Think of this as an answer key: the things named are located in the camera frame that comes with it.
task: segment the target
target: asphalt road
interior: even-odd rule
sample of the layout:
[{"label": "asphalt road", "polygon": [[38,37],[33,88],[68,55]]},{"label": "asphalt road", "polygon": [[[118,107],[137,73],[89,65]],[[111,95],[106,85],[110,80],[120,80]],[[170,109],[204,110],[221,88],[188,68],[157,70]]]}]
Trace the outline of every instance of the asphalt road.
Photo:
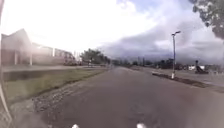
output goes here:
[{"label": "asphalt road", "polygon": [[[80,93],[76,86],[82,87]],[[126,68],[115,68],[68,90],[60,102],[48,100],[53,94],[34,100],[37,114],[49,127],[136,128],[139,122],[148,128],[224,127],[223,94]]]}]

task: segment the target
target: street lamp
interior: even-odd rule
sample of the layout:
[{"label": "street lamp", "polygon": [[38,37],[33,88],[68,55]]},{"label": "street lamp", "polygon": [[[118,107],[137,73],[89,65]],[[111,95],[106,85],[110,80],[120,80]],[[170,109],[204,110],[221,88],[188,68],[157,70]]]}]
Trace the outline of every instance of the street lamp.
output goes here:
[{"label": "street lamp", "polygon": [[172,73],[172,79],[175,78],[175,63],[176,63],[176,51],[175,51],[175,36],[176,34],[181,33],[181,31],[177,31],[174,34],[172,34],[173,36],[173,73]]},{"label": "street lamp", "polygon": [[224,42],[223,42],[223,53],[222,53],[222,59],[223,59],[223,62],[222,62],[222,73],[224,73]]}]

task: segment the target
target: white cloud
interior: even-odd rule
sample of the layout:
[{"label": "white cloud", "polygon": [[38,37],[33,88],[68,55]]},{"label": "white cloud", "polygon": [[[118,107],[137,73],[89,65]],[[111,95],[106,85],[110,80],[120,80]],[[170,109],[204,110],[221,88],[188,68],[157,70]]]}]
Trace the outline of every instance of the white cloud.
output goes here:
[{"label": "white cloud", "polygon": [[211,28],[205,27],[199,14],[192,12],[192,5],[187,3],[187,0],[157,2],[157,6],[149,5],[147,10],[150,19],[157,21],[152,29],[101,49],[106,49],[105,53],[115,57],[129,55],[172,58],[171,34],[180,30],[181,34],[176,36],[177,61],[194,63],[194,60],[198,59],[210,64],[223,63],[223,41],[215,37]]},{"label": "white cloud", "polygon": [[150,29],[156,21],[149,15],[130,1],[8,0],[2,29],[25,28],[37,43],[81,51]]}]

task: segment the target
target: building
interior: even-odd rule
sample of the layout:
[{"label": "building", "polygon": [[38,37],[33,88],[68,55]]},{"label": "building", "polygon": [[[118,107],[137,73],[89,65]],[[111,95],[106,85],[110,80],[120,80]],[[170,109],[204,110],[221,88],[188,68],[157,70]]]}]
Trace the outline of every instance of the building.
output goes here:
[{"label": "building", "polygon": [[3,65],[71,65],[72,53],[31,42],[24,29],[11,35],[2,35]]}]

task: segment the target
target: roof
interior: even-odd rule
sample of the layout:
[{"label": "roof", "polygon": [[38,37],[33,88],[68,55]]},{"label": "roof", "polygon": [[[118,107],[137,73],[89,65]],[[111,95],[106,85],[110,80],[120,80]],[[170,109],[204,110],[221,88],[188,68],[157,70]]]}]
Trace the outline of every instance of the roof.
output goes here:
[{"label": "roof", "polygon": [[28,50],[31,46],[31,41],[24,29],[20,29],[11,35],[2,34],[2,49],[7,50]]}]

